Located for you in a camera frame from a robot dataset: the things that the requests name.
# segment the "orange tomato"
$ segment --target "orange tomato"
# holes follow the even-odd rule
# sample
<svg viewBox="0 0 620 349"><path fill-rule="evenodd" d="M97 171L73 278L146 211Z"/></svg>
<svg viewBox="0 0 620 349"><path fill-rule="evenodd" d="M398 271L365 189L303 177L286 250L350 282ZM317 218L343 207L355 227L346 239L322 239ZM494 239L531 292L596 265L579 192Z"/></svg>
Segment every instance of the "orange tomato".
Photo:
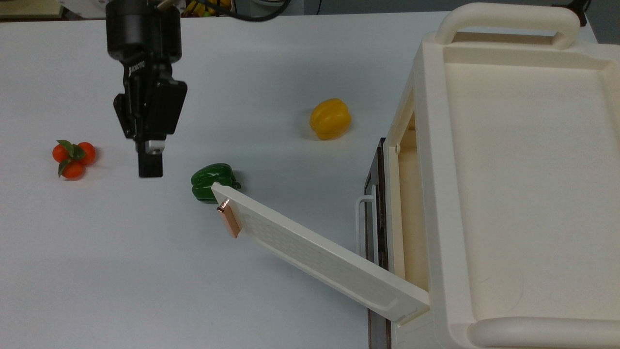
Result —
<svg viewBox="0 0 620 349"><path fill-rule="evenodd" d="M65 149L60 144L54 147L54 149L51 151L51 155L58 163L61 163L69 158L69 153L67 152L67 149Z"/></svg>
<svg viewBox="0 0 620 349"><path fill-rule="evenodd" d="M79 160L80 164L90 165L95 162L97 158L97 151L95 151L95 147L93 147L92 144L90 144L89 142L82 142L78 144L78 146L84 149L84 153L86 154L84 155L84 158Z"/></svg>
<svg viewBox="0 0 620 349"><path fill-rule="evenodd" d="M84 165L77 161L70 161L63 169L62 176L66 179L74 181L84 174Z"/></svg>

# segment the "tomato cluster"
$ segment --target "tomato cluster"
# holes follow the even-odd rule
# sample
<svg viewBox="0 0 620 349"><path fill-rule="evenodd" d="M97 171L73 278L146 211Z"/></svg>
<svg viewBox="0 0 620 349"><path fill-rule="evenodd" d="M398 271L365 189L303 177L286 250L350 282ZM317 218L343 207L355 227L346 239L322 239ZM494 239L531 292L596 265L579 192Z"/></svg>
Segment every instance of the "tomato cluster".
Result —
<svg viewBox="0 0 620 349"><path fill-rule="evenodd" d="M84 174L84 166L95 162L97 151L92 144L82 142L72 144L66 140L58 140L58 145L51 151L51 155L58 162L58 177L76 180Z"/></svg>

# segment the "cable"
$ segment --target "cable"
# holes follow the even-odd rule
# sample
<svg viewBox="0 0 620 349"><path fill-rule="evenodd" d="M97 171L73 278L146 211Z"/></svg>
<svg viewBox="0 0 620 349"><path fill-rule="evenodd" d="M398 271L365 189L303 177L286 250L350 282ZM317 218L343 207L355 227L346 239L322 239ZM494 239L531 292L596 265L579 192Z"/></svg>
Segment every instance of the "cable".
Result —
<svg viewBox="0 0 620 349"><path fill-rule="evenodd" d="M282 5L280 7L278 7L278 9L276 11L273 11L272 13L266 15L266 16L262 16L262 17L252 17L252 16L245 16L242 14L238 14L235 13L233 11L229 11L221 6L217 6L215 4L210 3L208 0L197 0L198 2L200 2L201 4L205 5L205 7L209 7L211 9L214 9L216 12L220 12L223 14L226 14L232 18L236 18L236 19L240 19L240 20L244 20L246 22L265 22L267 20L270 19L274 19L276 17L278 17L282 12L284 12L284 10L288 7L288 5L291 3L291 0L284 0L282 2Z"/></svg>
<svg viewBox="0 0 620 349"><path fill-rule="evenodd" d="M582 27L585 27L585 25L588 23L586 17L585 17L585 11L588 10L588 8L590 8L590 3L592 2L592 0L573 0L570 4L568 5L551 5L554 7L565 7L571 11L573 11L577 17L579 17L579 23L581 24Z"/></svg>

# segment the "table surface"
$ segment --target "table surface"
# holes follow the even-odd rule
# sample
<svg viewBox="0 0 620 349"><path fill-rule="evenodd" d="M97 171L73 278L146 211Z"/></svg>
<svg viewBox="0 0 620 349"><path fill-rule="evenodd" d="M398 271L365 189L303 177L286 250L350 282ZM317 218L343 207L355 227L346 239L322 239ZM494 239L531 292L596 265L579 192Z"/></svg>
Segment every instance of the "table surface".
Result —
<svg viewBox="0 0 620 349"><path fill-rule="evenodd" d="M367 347L363 306L231 239L189 179L229 163L245 194L353 250L355 199L445 14L184 19L158 179L138 178L114 113L104 22L0 24L0 347ZM324 142L309 114L333 97L353 124ZM57 178L56 139L97 147L83 179Z"/></svg>

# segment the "oven handle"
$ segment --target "oven handle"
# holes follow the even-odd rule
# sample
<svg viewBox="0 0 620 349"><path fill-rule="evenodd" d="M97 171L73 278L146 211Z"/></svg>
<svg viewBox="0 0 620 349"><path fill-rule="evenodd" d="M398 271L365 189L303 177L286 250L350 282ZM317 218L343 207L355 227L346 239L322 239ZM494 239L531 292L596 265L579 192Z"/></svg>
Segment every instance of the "oven handle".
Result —
<svg viewBox="0 0 620 349"><path fill-rule="evenodd" d="M378 221L377 221L377 185L372 185L371 187L372 195L364 195L360 196L355 202L355 242L356 242L356 252L359 256L366 258L366 256L361 254L361 226L360 226L360 206L362 202L372 202L372 215L373 215L373 252L374 252L374 263L379 265L379 242L377 241L378 237Z"/></svg>
<svg viewBox="0 0 620 349"><path fill-rule="evenodd" d="M563 7L474 2L450 12L439 25L435 40L448 45L458 30L468 27L552 30L557 34L551 45L565 50L577 39L580 25L575 13Z"/></svg>

